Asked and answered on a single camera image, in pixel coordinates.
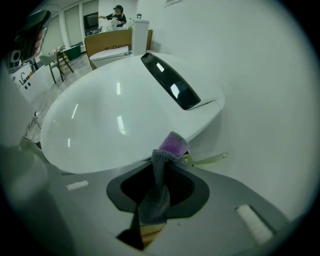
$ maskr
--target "wooden chair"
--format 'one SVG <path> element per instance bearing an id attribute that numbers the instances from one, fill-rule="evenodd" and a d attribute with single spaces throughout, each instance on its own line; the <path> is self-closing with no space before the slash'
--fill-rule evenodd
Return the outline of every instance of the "wooden chair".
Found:
<path id="1" fill-rule="evenodd" d="M 56 61 L 57 58 L 58 58 L 57 54 L 52 54 L 52 55 L 49 55 L 49 56 L 46 56 L 46 55 L 39 56 L 39 59 L 42 62 L 42 64 L 45 65 L 45 66 L 49 66 L 50 67 L 51 75 L 52 75 L 52 78 L 53 78 L 53 81 L 54 81 L 55 84 L 56 84 L 56 79 L 55 79 L 55 76 L 54 76 L 54 74 L 52 72 L 52 69 L 55 68 L 55 67 L 58 68 L 58 70 L 60 72 L 61 79 L 62 79 L 62 81 L 64 81 L 64 79 L 62 77 L 62 75 L 64 75 L 64 73 L 60 68 L 59 61 L 51 64 L 52 62 Z"/>

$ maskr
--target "cable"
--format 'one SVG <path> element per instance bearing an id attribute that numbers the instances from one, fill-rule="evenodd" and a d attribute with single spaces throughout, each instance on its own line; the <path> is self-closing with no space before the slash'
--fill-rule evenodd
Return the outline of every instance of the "cable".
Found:
<path id="1" fill-rule="evenodd" d="M 29 131 L 30 131 L 30 128 L 31 128 L 31 125 L 32 125 L 32 122 L 34 121 L 34 119 L 35 119 L 35 117 L 33 116 L 32 118 L 31 118 L 31 121 L 30 121 L 30 123 L 29 123 L 29 125 L 28 125 L 28 129 L 27 129 L 27 131 L 26 131 L 26 133 L 25 133 L 25 137 L 28 135 L 28 133 L 29 133 Z"/>
<path id="2" fill-rule="evenodd" d="M 35 115 L 37 117 L 40 116 L 42 114 L 42 112 L 44 111 L 45 107 L 46 107 L 45 100 L 43 100 L 43 108 L 42 108 L 42 110 L 40 112 L 36 113 Z"/>
<path id="3" fill-rule="evenodd" d="M 26 137 L 23 137 L 25 140 L 27 140 L 27 141 L 30 141 L 30 142 L 33 142 L 31 139 L 28 139 L 28 138 L 26 138 Z"/>
<path id="4" fill-rule="evenodd" d="M 38 125 L 38 127 L 39 127 L 40 130 L 41 130 L 40 124 L 39 124 L 36 120 L 34 120 L 34 122 Z"/>

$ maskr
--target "window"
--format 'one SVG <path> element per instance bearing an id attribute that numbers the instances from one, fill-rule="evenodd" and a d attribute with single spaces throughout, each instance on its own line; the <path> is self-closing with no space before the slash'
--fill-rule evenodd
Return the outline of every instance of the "window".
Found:
<path id="1" fill-rule="evenodd" d="M 43 41 L 42 52 L 45 55 L 51 54 L 55 47 L 63 46 L 64 41 L 61 35 L 59 15 L 51 19 L 48 31 Z"/>
<path id="2" fill-rule="evenodd" d="M 64 12 L 64 18 L 70 46 L 81 43 L 82 36 L 80 30 L 79 5 L 66 10 Z"/>
<path id="3" fill-rule="evenodd" d="M 97 0 L 83 3 L 83 16 L 97 13 L 98 10 L 99 10 L 99 1 Z"/>

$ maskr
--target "green bin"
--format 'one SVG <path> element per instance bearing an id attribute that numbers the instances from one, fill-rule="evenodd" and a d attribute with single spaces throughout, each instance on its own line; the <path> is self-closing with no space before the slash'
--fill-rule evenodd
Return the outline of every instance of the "green bin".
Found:
<path id="1" fill-rule="evenodd" d="M 76 45 L 71 47 L 70 49 L 65 51 L 65 54 L 68 56 L 69 61 L 80 57 L 81 55 L 81 48 L 80 45 Z"/>

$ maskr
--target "cardboard box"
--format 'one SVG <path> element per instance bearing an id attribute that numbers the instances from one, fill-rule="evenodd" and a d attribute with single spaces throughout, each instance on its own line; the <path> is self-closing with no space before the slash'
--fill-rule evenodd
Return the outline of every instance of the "cardboard box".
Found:
<path id="1" fill-rule="evenodd" d="M 150 50 L 152 30 L 148 31 L 148 37 L 146 41 L 146 49 Z M 90 58 L 92 55 L 109 49 L 120 48 L 129 46 L 131 49 L 132 30 L 124 29 L 117 31 L 109 31 L 94 35 L 89 35 L 84 38 L 86 54 Z M 95 65 L 90 61 L 92 70 L 95 70 Z"/>

